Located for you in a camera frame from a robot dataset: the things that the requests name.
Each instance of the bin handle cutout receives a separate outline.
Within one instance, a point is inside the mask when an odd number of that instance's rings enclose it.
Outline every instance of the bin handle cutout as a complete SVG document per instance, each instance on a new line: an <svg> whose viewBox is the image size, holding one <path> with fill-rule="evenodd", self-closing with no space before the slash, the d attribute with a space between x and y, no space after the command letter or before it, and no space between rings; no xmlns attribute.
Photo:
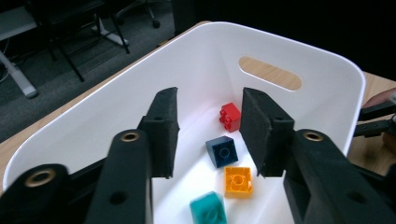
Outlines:
<svg viewBox="0 0 396 224"><path fill-rule="evenodd" d="M247 56L239 59L239 67L254 77L264 79L290 91L297 91L302 86L297 75Z"/></svg>

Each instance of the toy block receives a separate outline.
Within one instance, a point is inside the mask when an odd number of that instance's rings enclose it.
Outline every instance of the toy block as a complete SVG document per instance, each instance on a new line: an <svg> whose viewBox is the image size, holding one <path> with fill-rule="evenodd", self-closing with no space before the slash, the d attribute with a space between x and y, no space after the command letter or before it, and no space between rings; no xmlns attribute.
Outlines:
<svg viewBox="0 0 396 224"><path fill-rule="evenodd" d="M216 168L238 161L235 144L231 137L222 136L206 143L207 153Z"/></svg>
<svg viewBox="0 0 396 224"><path fill-rule="evenodd" d="M250 198L253 193L249 167L224 167L224 186L226 198Z"/></svg>
<svg viewBox="0 0 396 224"><path fill-rule="evenodd" d="M241 112L233 103L223 105L220 110L220 122L225 130L232 133L241 126Z"/></svg>
<svg viewBox="0 0 396 224"><path fill-rule="evenodd" d="M227 223L222 197L214 191L191 201L190 209L194 224Z"/></svg>

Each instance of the red lego brick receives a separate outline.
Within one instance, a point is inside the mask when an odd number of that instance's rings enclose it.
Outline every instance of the red lego brick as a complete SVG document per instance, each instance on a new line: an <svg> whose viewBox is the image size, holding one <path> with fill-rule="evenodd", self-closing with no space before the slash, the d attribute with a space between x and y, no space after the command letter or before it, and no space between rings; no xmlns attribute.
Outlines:
<svg viewBox="0 0 396 224"><path fill-rule="evenodd" d="M241 112L233 103L223 105L220 110L220 122L225 130L232 133L241 126Z"/></svg>

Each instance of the orange lego brick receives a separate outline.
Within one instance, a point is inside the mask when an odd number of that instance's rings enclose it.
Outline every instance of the orange lego brick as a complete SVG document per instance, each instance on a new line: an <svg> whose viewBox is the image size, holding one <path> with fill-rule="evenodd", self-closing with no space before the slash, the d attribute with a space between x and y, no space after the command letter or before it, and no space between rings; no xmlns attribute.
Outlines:
<svg viewBox="0 0 396 224"><path fill-rule="evenodd" d="M224 186L226 198L250 198L253 193L249 167L224 167Z"/></svg>

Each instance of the white plastic bin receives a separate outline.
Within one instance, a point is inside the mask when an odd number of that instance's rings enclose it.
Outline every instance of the white plastic bin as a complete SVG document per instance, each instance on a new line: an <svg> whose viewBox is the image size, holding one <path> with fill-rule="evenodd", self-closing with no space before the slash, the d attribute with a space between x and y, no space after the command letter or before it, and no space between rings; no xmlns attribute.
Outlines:
<svg viewBox="0 0 396 224"><path fill-rule="evenodd" d="M302 81L297 91L244 72L242 57L269 63ZM278 35L227 22L210 22L188 31L130 67L30 137L7 166L7 188L24 171L60 163L73 173L106 156L113 136L134 129L157 91L178 87L178 135L174 178L154 179L155 223L192 223L191 200L214 190L223 194L223 169L210 160L205 141L234 139L239 161L250 167L251 199L224 199L229 223L293 223L283 178L256 177L256 168L239 132L227 133L219 110L240 108L242 89L265 91L295 120L295 130L326 133L346 155L365 80L349 60Z"/></svg>

